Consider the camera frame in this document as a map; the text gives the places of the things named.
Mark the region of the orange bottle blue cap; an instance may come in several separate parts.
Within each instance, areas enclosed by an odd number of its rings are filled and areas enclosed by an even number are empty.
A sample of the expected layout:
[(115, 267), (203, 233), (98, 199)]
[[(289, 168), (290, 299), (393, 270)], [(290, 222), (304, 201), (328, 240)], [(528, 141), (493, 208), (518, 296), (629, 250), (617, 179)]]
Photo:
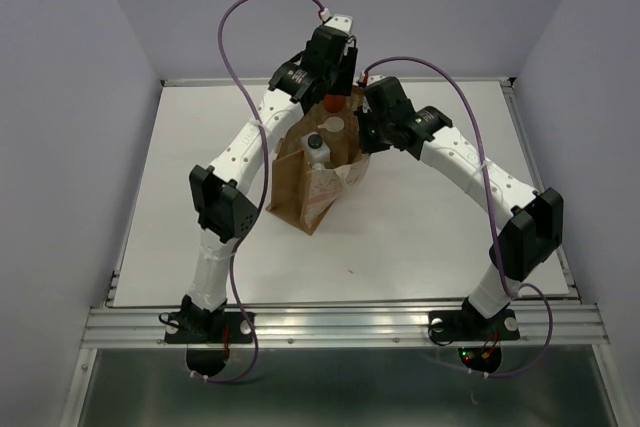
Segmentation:
[(344, 109), (346, 97), (339, 94), (327, 94), (323, 99), (324, 109), (329, 113), (339, 113)]

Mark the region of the beige pump bottle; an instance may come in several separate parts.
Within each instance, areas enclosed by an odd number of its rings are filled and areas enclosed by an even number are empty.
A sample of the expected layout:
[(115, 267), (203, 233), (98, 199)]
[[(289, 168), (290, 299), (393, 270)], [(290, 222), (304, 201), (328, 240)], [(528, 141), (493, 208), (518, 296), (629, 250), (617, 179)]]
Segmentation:
[(341, 117), (331, 116), (327, 118), (324, 123), (320, 124), (318, 129), (330, 134), (342, 134), (345, 130), (345, 122)]

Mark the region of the white square bottle black cap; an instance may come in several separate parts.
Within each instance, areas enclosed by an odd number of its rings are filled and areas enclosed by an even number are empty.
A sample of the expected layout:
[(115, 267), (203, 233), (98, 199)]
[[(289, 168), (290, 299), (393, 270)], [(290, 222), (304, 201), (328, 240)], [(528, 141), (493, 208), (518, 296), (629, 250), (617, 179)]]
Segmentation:
[(331, 150), (317, 132), (310, 132), (300, 139), (306, 159), (311, 166), (320, 164), (326, 166), (331, 160)]

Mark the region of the pink printed canvas bag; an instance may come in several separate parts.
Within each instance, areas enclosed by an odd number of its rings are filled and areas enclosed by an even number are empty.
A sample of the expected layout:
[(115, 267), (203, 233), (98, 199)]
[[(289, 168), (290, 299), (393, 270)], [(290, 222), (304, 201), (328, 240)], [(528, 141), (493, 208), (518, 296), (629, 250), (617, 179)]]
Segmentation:
[[(329, 113), (323, 103), (314, 105), (279, 142), (271, 164), (271, 198), (267, 211), (291, 226), (311, 235), (331, 206), (364, 178), (369, 156), (360, 150), (359, 126), (355, 112), (364, 103), (361, 88), (354, 86), (344, 109)], [(345, 122), (342, 134), (330, 134), (318, 126), (331, 116)], [(310, 132), (319, 133), (331, 150), (328, 165), (311, 166), (300, 145)]]

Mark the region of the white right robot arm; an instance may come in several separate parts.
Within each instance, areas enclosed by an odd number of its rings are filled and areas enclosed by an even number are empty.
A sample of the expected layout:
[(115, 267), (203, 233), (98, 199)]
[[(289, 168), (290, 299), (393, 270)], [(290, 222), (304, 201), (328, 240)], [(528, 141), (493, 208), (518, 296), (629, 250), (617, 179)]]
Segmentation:
[(396, 148), (431, 167), (461, 189), (488, 215), (491, 265), (465, 299), (463, 331), (482, 337), (531, 272), (561, 245), (564, 199), (511, 176), (482, 156), (453, 121), (433, 106), (414, 108), (400, 81), (383, 77), (364, 87), (356, 111), (360, 147), (367, 154)]

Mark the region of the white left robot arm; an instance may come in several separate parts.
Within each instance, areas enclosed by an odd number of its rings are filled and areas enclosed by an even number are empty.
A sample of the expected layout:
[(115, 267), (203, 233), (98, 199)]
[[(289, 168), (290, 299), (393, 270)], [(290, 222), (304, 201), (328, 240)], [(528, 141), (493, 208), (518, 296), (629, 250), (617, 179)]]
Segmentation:
[(254, 118), (218, 157), (189, 174), (200, 252), (194, 280), (172, 321), (199, 340), (213, 340), (222, 331), (230, 261), (261, 211), (248, 198), (256, 174), (315, 104), (328, 94), (351, 91), (357, 58), (352, 28), (352, 17), (345, 15), (318, 26), (304, 50), (275, 71)]

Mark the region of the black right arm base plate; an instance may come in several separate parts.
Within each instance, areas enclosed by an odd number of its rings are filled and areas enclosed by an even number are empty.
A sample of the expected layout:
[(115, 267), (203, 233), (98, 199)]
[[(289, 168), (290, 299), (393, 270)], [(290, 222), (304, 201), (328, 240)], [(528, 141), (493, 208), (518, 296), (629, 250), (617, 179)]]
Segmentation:
[(473, 343), (520, 339), (513, 310), (506, 309), (491, 319), (463, 310), (436, 310), (428, 314), (428, 336), (436, 344)]

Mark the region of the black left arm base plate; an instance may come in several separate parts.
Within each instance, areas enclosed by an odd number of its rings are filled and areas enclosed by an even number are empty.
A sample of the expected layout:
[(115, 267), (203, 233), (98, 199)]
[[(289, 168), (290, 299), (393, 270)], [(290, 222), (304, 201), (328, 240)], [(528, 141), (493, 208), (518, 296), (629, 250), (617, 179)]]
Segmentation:
[(158, 315), (165, 327), (167, 344), (240, 344), (253, 342), (250, 330), (241, 327), (248, 324), (240, 312), (163, 312)]

